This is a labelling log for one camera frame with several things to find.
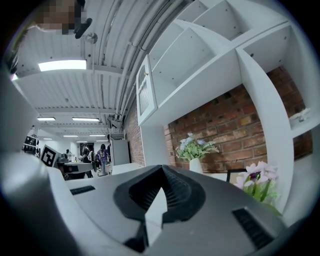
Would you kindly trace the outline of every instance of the ceiling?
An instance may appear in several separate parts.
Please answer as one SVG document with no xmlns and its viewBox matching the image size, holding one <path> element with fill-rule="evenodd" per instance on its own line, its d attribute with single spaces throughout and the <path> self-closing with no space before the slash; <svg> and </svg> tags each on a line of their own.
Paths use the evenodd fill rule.
<svg viewBox="0 0 320 256">
<path fill-rule="evenodd" d="M 173 8 L 175 1 L 179 5 Z M 181 0 L 86 0 L 86 17 L 93 21 L 85 35 L 96 33 L 96 44 L 90 44 L 84 37 L 75 39 L 74 35 L 30 29 L 19 51 L 16 83 L 40 117 L 56 119 L 35 124 L 42 131 L 38 134 L 40 139 L 49 135 L 54 139 L 63 138 L 63 135 L 77 135 L 77 138 L 70 140 L 94 141 L 95 138 L 89 135 L 107 134 L 111 127 L 112 131 L 121 130 L 122 123 L 118 120 L 124 119 L 116 112 L 116 99 L 120 98 L 120 107 L 127 106 L 123 113 L 125 116 L 135 97 L 135 90 L 131 98 L 124 99 L 124 94 L 126 88 L 133 85 L 133 82 L 127 82 L 134 63 L 143 60 L 137 59 L 137 55 L 144 40 L 155 22 L 172 5 L 171 15 L 154 34 L 145 51 L 147 53 L 164 28 L 186 4 Z M 145 16 L 153 13 L 151 11 L 156 8 L 131 56 L 130 42 L 140 27 L 146 25 Z M 123 74 L 127 59 L 130 65 L 128 72 Z M 39 63 L 61 60 L 86 60 L 87 67 L 86 70 L 44 72 L 39 69 Z M 122 75 L 124 85 L 121 87 Z M 73 121 L 72 117 L 94 117 L 99 118 L 100 122 Z"/>
</svg>

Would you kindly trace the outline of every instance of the white cabinet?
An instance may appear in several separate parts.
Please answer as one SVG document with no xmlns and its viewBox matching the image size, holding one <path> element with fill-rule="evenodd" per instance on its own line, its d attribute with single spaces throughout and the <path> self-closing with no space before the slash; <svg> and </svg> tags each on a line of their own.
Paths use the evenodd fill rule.
<svg viewBox="0 0 320 256">
<path fill-rule="evenodd" d="M 136 104 L 138 124 L 142 125 L 157 109 L 154 82 L 148 56 L 144 58 L 136 75 Z"/>
</svg>

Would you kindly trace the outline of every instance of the red brick wall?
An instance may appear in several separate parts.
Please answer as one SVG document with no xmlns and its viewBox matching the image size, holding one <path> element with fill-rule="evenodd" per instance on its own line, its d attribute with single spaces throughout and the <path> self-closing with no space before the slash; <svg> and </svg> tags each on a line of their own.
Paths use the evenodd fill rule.
<svg viewBox="0 0 320 256">
<path fill-rule="evenodd" d="M 132 163 L 145 165 L 144 151 L 142 148 L 140 127 L 138 125 L 137 101 L 135 100 L 126 115 L 124 122 L 126 139 L 129 143 L 130 159 Z"/>
<path fill-rule="evenodd" d="M 278 91 L 288 116 L 305 106 L 289 74 L 283 67 L 268 73 Z M 255 106 L 243 85 L 213 99 L 164 127 L 170 164 L 185 169 L 189 163 L 176 157 L 175 148 L 187 133 L 197 139 L 214 141 L 220 153 L 207 154 L 201 160 L 205 172 L 240 169 L 258 161 L 267 162 L 264 132 Z M 312 152 L 311 133 L 295 138 L 295 159 Z"/>
</svg>

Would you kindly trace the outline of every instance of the flower vase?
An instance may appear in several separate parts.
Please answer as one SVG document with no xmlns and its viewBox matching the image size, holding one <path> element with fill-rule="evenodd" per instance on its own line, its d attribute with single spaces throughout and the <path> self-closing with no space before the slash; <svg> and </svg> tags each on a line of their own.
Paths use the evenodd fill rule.
<svg viewBox="0 0 320 256">
<path fill-rule="evenodd" d="M 203 174 L 204 173 L 203 170 L 202 170 L 199 158 L 194 158 L 194 159 L 192 159 L 190 161 L 189 169 L 190 169 L 190 171 L 193 171 L 193 172 L 198 173 L 198 174 Z"/>
</svg>

